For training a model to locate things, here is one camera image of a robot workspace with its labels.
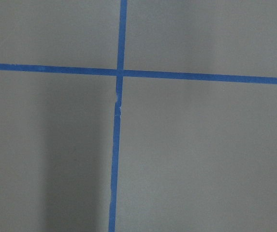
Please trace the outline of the blue tape strip lengthwise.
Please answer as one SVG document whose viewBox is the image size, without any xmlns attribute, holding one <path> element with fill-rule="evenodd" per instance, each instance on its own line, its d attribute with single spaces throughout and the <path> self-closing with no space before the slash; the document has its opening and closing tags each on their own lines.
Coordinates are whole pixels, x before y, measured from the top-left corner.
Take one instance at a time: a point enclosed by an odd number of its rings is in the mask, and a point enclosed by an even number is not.
<svg viewBox="0 0 277 232">
<path fill-rule="evenodd" d="M 126 40 L 127 5 L 128 5 L 128 2 L 126 0 L 122 0 L 120 2 L 118 50 L 117 50 L 116 102 L 115 102 L 115 109 L 114 109 L 113 148 L 112 148 L 112 163 L 111 163 L 111 201 L 110 201 L 110 207 L 109 207 L 109 224 L 108 224 L 109 232 L 114 232 L 116 229 L 118 159 L 119 159 L 125 40 Z"/>
</svg>

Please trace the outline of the blue tape strip crosswise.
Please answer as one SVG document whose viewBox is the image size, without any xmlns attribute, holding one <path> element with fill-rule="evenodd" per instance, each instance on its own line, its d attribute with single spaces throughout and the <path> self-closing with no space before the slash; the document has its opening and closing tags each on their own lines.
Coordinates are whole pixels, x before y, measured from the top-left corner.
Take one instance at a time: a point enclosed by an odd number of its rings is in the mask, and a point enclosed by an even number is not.
<svg viewBox="0 0 277 232">
<path fill-rule="evenodd" d="M 86 75 L 104 75 L 140 78 L 159 78 L 159 79 L 178 79 L 178 80 L 200 80 L 200 81 L 218 81 L 218 82 L 236 82 L 236 83 L 256 83 L 277 85 L 277 77 L 259 77 L 242 75 L 224 75 L 224 74 L 204 74 L 204 73 L 186 73 L 186 72 L 159 72 L 159 71 L 138 71 L 138 70 L 116 70 L 101 68 L 80 68 L 63 66 L 45 66 L 45 65 L 23 65 L 23 64 L 4 64 L 0 63 L 1 71 L 18 72 L 39 72 L 39 73 L 68 73 L 68 74 L 86 74 Z"/>
</svg>

